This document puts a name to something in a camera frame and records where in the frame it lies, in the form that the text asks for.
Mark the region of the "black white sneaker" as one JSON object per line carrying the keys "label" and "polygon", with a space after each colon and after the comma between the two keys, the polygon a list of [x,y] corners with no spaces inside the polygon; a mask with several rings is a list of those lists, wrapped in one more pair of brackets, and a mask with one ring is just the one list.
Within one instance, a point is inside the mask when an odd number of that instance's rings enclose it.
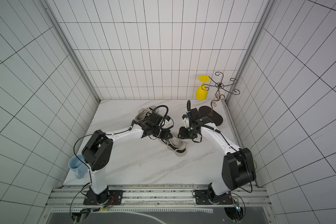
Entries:
{"label": "black white sneaker", "polygon": [[182,157],[186,155],[186,143],[179,139],[175,134],[172,134],[170,139],[160,139],[160,141],[173,151],[177,156]]}
{"label": "black white sneaker", "polygon": [[135,122],[141,122],[147,118],[153,111],[152,107],[142,108],[135,117]]}

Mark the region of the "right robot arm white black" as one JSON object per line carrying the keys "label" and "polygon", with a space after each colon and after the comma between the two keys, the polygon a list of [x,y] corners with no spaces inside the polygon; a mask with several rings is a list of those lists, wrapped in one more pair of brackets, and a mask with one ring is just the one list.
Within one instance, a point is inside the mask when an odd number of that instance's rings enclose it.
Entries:
{"label": "right robot arm white black", "polygon": [[221,153],[223,164],[221,175],[210,183],[209,189],[220,196],[256,180],[252,152],[230,141],[209,117],[203,117],[196,108],[188,109],[182,117],[184,126],[179,129],[178,138],[195,139],[200,135]]}

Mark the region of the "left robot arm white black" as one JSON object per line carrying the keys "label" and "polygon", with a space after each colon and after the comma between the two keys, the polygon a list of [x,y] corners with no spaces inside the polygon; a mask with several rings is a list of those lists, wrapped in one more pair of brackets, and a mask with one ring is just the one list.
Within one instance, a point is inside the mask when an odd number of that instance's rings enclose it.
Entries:
{"label": "left robot arm white black", "polygon": [[108,188],[105,167],[115,147],[146,136],[168,140],[172,138],[170,129],[173,126],[174,122],[168,115],[162,116],[153,112],[141,121],[132,120],[127,129],[111,133],[105,133],[102,130],[95,131],[81,153],[90,169],[90,189],[94,194],[99,195]]}

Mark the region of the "yellow plastic wine glass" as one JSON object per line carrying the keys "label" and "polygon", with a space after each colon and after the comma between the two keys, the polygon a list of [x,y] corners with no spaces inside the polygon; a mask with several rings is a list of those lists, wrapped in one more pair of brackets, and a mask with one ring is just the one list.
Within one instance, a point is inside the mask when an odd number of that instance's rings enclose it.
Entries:
{"label": "yellow plastic wine glass", "polygon": [[211,79],[207,75],[200,75],[198,80],[201,82],[201,85],[196,90],[196,99],[200,101],[206,100],[209,88],[205,87],[205,84]]}

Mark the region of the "light blue mug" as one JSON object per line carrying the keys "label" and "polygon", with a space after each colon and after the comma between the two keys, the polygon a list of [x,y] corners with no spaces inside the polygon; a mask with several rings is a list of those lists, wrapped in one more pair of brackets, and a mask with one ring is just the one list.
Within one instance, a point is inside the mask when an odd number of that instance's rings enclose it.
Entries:
{"label": "light blue mug", "polygon": [[74,172],[74,176],[77,179],[82,179],[89,171],[88,166],[84,163],[84,157],[81,154],[73,156],[68,162],[68,167]]}

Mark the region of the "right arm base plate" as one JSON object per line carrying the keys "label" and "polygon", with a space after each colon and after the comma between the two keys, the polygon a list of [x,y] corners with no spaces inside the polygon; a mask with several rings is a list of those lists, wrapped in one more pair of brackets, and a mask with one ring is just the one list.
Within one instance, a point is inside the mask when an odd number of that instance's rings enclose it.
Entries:
{"label": "right arm base plate", "polygon": [[216,195],[213,190],[194,190],[192,192],[197,205],[233,205],[233,199],[229,193]]}

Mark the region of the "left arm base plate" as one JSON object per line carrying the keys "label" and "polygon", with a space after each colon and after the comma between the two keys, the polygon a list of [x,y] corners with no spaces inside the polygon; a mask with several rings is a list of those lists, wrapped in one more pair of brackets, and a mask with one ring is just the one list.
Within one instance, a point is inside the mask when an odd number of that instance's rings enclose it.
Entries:
{"label": "left arm base plate", "polygon": [[100,194],[95,194],[92,189],[88,190],[84,199],[84,205],[112,206],[121,205],[123,190],[106,189]]}

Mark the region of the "aluminium rail frame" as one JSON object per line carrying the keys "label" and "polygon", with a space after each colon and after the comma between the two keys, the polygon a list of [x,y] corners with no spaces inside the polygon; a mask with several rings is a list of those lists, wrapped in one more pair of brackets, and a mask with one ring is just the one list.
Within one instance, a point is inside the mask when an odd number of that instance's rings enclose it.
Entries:
{"label": "aluminium rail frame", "polygon": [[54,213],[63,213],[69,223],[81,224],[95,212],[125,212],[141,214],[144,212],[204,212],[212,213],[213,208],[224,208],[228,218],[240,223],[243,213],[249,207],[261,207],[267,222],[276,224],[272,204],[264,188],[251,186],[253,191],[247,193],[241,189],[228,192],[233,205],[197,205],[192,192],[196,189],[209,189],[206,185],[111,185],[109,190],[123,190],[121,205],[102,206],[84,205],[88,187],[62,187],[52,190],[40,224],[47,224]]}

